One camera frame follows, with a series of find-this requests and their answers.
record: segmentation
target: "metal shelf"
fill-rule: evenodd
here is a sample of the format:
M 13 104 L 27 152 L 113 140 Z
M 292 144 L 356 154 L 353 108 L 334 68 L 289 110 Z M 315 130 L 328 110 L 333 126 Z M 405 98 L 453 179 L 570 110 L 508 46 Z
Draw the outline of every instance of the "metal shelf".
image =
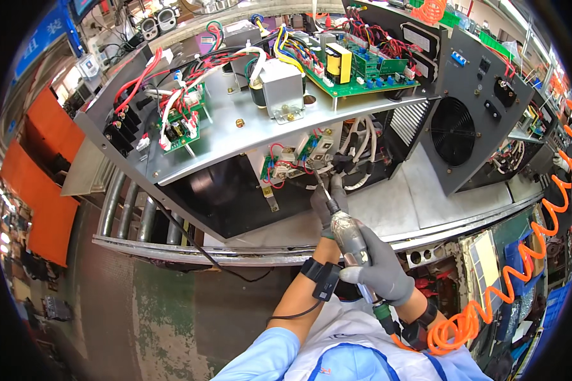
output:
M 511 140 L 520 140 L 520 141 L 527 141 L 528 143 L 536 143 L 536 144 L 545 144 L 546 141 L 532 138 L 524 134 L 519 128 L 513 128 L 513 131 L 509 133 L 509 139 Z
M 304 118 L 278 124 L 269 118 L 266 109 L 260 109 L 252 102 L 248 91 L 229 95 L 227 87 L 229 87 L 227 80 L 220 73 L 206 80 L 209 94 L 206 106 L 212 121 L 209 119 L 201 121 L 201 139 L 190 144 L 195 156 L 190 155 L 186 149 L 178 149 L 164 155 L 157 139 L 151 139 L 146 170 L 142 171 L 149 181 L 153 184 L 167 185 L 264 144 L 303 132 L 311 132 L 314 128 L 360 115 L 426 101 L 424 94 L 404 97 L 400 102 L 394 102 L 386 99 L 382 93 L 372 93 L 338 98 L 337 109 L 334 111 L 333 98 L 311 81 L 307 81 L 307 93 L 316 98 L 315 103 L 306 106 Z M 245 125 L 242 128 L 237 128 L 235 125 L 235 120 L 238 118 L 244 119 Z

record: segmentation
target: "blue apron trim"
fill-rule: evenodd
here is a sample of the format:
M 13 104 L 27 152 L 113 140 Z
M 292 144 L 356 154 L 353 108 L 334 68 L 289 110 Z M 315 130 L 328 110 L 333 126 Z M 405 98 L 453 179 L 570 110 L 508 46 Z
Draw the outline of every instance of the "blue apron trim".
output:
M 445 371 L 443 370 L 443 366 L 440 364 L 440 362 L 436 358 L 434 358 L 434 356 L 429 355 L 426 352 L 422 353 L 428 358 L 428 360 L 430 360 L 432 366 L 439 374 L 440 379 L 443 381 L 447 381 L 447 376 L 445 375 Z
M 382 354 L 381 352 L 379 352 L 377 349 L 375 348 L 371 348 L 371 347 L 365 347 L 364 345 L 360 345 L 360 344 L 353 344 L 353 343 L 341 343 L 339 345 L 336 345 L 330 349 L 328 349 L 326 352 L 327 353 L 329 350 L 336 348 L 336 347 L 347 347 L 347 346 L 352 346 L 352 347 L 363 347 L 363 348 L 367 348 L 372 350 L 373 352 L 375 352 L 376 354 L 380 355 L 381 358 L 384 359 L 385 364 L 387 365 L 387 370 L 388 373 L 390 374 L 390 380 L 392 381 L 400 381 L 400 378 L 398 378 L 397 372 L 394 370 L 394 368 L 392 368 L 390 366 L 390 364 L 388 363 L 388 358 Z M 312 370 L 312 374 L 309 376 L 309 378 L 307 379 L 307 381 L 315 381 L 316 377 L 318 376 L 318 373 L 320 373 L 320 369 L 322 368 L 322 358 L 324 357 L 324 353 L 322 353 L 322 355 L 320 356 L 320 358 L 318 359 L 318 363 L 316 364 L 315 368 Z

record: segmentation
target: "hand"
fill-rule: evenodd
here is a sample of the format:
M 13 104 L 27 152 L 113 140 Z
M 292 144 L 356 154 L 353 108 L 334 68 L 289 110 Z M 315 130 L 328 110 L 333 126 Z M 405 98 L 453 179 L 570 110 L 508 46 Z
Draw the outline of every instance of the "hand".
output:
M 553 156 L 553 164 L 560 167 L 566 173 L 570 172 L 570 166 L 568 165 L 568 162 L 566 162 L 563 158 L 561 158 L 561 156 L 557 152 L 555 152 Z
M 377 295 L 395 307 L 403 305 L 413 293 L 414 279 L 404 273 L 389 243 L 380 240 L 364 225 L 360 225 L 360 232 L 373 264 L 370 267 L 346 267 L 339 272 L 339 278 L 344 282 L 360 283 L 373 288 Z
M 328 179 L 324 179 L 324 186 L 327 186 L 327 183 Z M 341 210 L 347 213 L 348 199 L 346 198 L 345 191 L 343 190 L 341 176 L 333 175 L 333 177 L 330 179 L 329 193 L 330 196 L 337 202 Z M 332 236 L 332 231 L 330 230 L 331 215 L 326 206 L 326 202 L 328 200 L 321 186 L 318 185 L 318 187 L 316 187 L 316 190 L 313 192 L 312 199 L 310 201 L 312 203 L 313 211 L 316 212 L 318 217 L 320 217 L 320 221 L 322 222 L 322 232 L 320 235 L 322 237 L 330 238 L 333 240 L 334 237 Z

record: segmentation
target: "fan grille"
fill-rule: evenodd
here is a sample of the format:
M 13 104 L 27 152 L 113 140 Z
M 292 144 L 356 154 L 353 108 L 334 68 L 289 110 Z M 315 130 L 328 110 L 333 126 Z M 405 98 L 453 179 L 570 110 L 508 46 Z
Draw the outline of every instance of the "fan grille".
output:
M 432 117 L 430 131 L 437 154 L 449 166 L 460 166 L 472 155 L 476 140 L 473 118 L 456 98 L 441 100 Z

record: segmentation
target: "factory floor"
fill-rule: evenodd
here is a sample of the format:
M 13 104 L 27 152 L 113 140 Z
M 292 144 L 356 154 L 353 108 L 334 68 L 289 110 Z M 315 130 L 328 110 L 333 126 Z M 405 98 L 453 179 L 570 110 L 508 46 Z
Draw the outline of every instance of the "factory floor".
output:
M 288 268 L 249 284 L 108 251 L 91 242 L 99 214 L 86 202 L 78 208 L 57 292 L 74 319 L 51 323 L 79 380 L 208 380 L 264 330 L 290 283 Z M 257 277 L 267 269 L 239 271 Z

